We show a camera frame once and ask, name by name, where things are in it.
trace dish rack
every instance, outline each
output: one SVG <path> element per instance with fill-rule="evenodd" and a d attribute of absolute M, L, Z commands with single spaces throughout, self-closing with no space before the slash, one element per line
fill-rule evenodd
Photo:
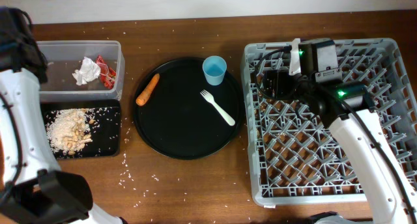
<path fill-rule="evenodd" d="M 377 107 L 385 137 L 409 182 L 417 188 L 416 99 L 397 43 L 390 38 L 335 40 L 343 81 L 367 85 Z M 263 98 L 253 71 L 267 53 L 290 42 L 249 44 L 240 75 L 248 124 L 248 157 L 253 200 L 264 207 L 366 201 L 342 148 L 319 117 L 303 120 L 295 101 Z M 259 70 L 288 70 L 290 55 L 277 53 Z M 298 110 L 309 119 L 308 106 Z"/>

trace black tray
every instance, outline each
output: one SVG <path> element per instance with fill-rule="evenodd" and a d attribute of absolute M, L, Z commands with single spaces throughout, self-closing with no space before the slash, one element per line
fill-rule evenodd
<path fill-rule="evenodd" d="M 95 100 L 84 102 L 60 102 L 40 105 L 42 117 L 46 127 L 47 123 L 55 120 L 56 110 L 93 108 L 94 119 L 100 127 L 91 129 L 91 143 L 87 143 L 82 151 L 76 152 L 73 156 L 64 155 L 63 151 L 54 152 L 57 159 L 87 158 L 95 156 L 116 156 L 120 150 L 121 132 L 121 107 L 117 100 Z"/>
<path fill-rule="evenodd" d="M 149 73 L 139 84 L 133 99 L 136 130 L 155 151 L 183 160 L 211 155 L 223 148 L 242 124 L 244 103 L 240 85 L 226 72 L 218 86 L 204 77 L 204 59 L 169 61 Z M 135 100 L 156 74 L 160 80 L 149 101 L 139 107 Z M 200 92 L 209 91 L 218 105 L 236 121 L 229 126 Z"/>

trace black rectangular tray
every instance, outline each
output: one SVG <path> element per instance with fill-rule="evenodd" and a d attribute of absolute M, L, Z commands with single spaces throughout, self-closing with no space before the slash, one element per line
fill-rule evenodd
<path fill-rule="evenodd" d="M 63 151 L 54 152 L 57 159 L 88 158 L 97 156 L 116 156 L 120 151 L 121 107 L 117 100 L 95 100 L 83 102 L 60 102 L 40 105 L 45 128 L 52 123 L 57 115 L 56 111 L 65 109 L 94 109 L 94 119 L 100 127 L 91 129 L 91 143 L 87 143 L 82 151 L 73 156 L 64 155 Z"/>

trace white crumpled tissue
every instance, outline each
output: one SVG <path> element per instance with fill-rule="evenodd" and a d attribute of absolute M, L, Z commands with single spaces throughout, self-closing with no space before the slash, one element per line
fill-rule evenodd
<path fill-rule="evenodd" d="M 87 82 L 98 78 L 100 75 L 100 67 L 90 58 L 84 57 L 80 70 L 76 70 L 72 76 L 77 80 L 77 85 L 84 85 Z"/>

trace wooden table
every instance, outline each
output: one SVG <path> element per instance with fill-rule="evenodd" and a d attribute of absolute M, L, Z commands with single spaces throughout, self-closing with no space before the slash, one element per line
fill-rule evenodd
<path fill-rule="evenodd" d="M 130 114 L 132 98 L 144 75 L 171 59 L 220 55 L 240 82 L 239 65 L 246 44 L 291 41 L 296 37 L 393 38 L 417 91 L 417 81 L 412 80 L 417 74 L 416 28 L 417 11 L 36 25 L 37 40 L 117 40 L 126 60 L 121 153 L 108 158 L 61 160 L 59 164 L 64 171 L 84 176 L 95 203 L 129 223 L 299 223 L 304 217 L 331 210 L 348 219 L 369 219 L 367 203 L 275 209 L 257 206 L 246 174 L 245 126 L 238 137 L 212 156 L 175 160 L 153 151 L 137 134 Z M 122 164 L 124 153 L 128 167 Z M 126 169 L 134 181 L 120 175 Z M 120 179 L 126 180 L 125 188 L 118 185 Z M 0 217 L 0 223 L 9 222 Z"/>

